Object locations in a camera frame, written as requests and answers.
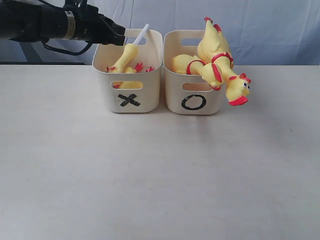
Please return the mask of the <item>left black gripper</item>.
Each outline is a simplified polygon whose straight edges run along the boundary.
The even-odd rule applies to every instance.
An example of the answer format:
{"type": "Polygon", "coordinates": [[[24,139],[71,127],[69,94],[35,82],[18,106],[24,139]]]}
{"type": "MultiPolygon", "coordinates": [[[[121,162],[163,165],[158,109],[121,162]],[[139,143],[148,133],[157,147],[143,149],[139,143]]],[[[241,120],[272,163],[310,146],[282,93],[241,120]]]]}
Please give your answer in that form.
{"type": "Polygon", "coordinates": [[[100,14],[96,6],[78,6],[72,12],[75,19],[73,40],[103,45],[124,45],[125,28],[115,23],[112,19],[100,14]]]}

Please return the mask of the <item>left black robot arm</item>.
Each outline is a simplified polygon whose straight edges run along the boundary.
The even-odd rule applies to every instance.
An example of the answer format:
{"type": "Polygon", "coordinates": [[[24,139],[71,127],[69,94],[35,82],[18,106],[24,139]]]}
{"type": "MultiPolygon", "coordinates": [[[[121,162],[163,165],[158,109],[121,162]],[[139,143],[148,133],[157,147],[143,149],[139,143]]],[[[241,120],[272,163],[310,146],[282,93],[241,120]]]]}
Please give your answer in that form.
{"type": "Polygon", "coordinates": [[[62,7],[44,0],[0,2],[0,37],[21,43],[51,39],[122,46],[126,29],[86,0],[66,0],[62,7]]]}

